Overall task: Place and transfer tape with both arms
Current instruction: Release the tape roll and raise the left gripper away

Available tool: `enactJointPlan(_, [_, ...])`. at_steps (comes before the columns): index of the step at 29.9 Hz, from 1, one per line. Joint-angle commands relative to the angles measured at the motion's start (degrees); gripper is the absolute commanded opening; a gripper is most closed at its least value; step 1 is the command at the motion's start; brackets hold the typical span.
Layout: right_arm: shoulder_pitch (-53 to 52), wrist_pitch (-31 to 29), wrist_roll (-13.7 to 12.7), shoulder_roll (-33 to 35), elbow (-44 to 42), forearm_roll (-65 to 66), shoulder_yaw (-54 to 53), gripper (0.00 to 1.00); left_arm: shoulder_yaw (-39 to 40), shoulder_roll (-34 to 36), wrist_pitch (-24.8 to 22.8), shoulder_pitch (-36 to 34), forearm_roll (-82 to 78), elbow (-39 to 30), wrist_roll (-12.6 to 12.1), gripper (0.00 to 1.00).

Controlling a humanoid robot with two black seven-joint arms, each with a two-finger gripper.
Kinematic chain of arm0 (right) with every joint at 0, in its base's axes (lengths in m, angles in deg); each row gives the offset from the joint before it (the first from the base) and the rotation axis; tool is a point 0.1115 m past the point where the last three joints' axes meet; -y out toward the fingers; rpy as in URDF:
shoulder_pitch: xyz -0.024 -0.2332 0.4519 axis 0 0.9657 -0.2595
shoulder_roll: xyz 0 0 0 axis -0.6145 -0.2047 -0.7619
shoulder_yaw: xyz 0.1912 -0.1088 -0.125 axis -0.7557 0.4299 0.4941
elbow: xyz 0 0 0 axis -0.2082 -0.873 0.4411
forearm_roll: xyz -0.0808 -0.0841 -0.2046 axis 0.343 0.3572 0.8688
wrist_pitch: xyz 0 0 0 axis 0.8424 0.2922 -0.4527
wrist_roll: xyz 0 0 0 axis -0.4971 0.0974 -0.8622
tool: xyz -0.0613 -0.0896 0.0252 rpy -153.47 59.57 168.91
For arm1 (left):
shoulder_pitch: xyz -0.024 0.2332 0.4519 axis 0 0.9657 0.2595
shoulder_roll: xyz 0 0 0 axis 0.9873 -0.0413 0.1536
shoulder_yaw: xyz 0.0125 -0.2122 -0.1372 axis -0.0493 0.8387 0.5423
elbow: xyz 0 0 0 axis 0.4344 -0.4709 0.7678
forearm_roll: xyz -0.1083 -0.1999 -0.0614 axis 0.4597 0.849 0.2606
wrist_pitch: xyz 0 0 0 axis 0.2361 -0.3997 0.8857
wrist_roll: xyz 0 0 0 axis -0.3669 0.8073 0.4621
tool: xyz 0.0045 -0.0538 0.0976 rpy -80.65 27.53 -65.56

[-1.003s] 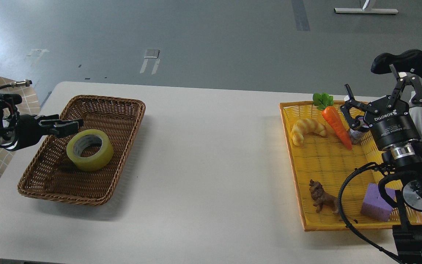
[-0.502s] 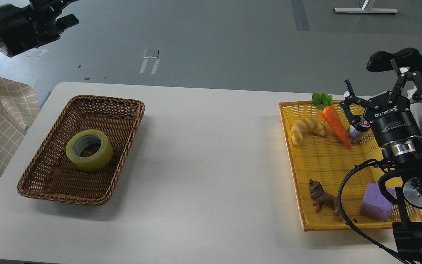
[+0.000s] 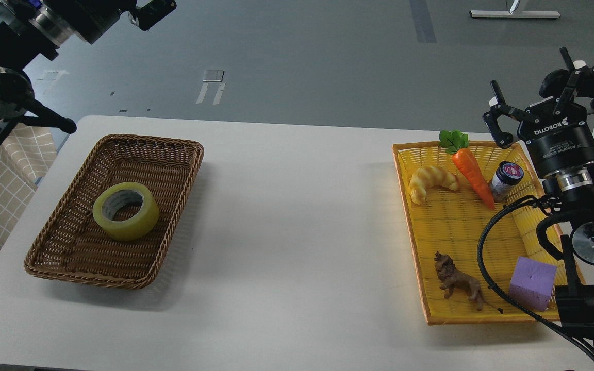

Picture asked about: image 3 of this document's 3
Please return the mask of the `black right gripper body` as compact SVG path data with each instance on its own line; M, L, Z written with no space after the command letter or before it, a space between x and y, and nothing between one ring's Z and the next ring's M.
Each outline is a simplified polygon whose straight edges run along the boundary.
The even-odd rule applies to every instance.
M549 97L531 104L526 112L535 118L522 120L518 137L526 144L538 178L594 162L594 137L586 124L587 109L567 103L556 109L558 99Z

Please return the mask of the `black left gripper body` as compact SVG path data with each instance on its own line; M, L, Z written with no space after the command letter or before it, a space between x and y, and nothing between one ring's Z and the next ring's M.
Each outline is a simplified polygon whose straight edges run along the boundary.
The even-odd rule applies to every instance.
M134 1L32 1L31 24L56 47L70 36L94 44L123 12L135 10Z

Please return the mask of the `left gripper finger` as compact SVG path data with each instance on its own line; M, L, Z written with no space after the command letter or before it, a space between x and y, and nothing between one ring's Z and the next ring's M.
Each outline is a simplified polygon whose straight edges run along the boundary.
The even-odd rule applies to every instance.
M157 23L174 12L177 8L175 1L149 1L144 6L133 6L128 10L129 19L132 24L142 31L148 31Z

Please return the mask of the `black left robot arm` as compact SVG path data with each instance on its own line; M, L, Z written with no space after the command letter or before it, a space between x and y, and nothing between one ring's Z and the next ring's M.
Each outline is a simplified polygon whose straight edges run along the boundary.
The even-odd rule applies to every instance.
M76 124L35 97L24 68L37 56L56 59L72 35L94 44L120 19L147 31L173 12L175 1L0 1L0 146L18 124L72 134Z

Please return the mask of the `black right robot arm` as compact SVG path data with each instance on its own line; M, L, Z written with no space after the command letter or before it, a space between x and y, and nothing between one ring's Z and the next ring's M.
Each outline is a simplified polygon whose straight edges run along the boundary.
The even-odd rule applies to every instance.
M566 339L594 362L594 285L582 284L576 260L594 266L594 138L587 124L594 114L594 66L574 63L565 47L566 82L551 96L526 109L510 106L492 81L496 102L483 116L493 140L502 149L518 137L526 145L544 195L522 197L493 216L477 245L477 263L489 288L510 305ZM564 264L566 284L554 289L559 324L544 319L506 294L485 268L483 247L492 227L523 207L545 217L536 226L539 245Z

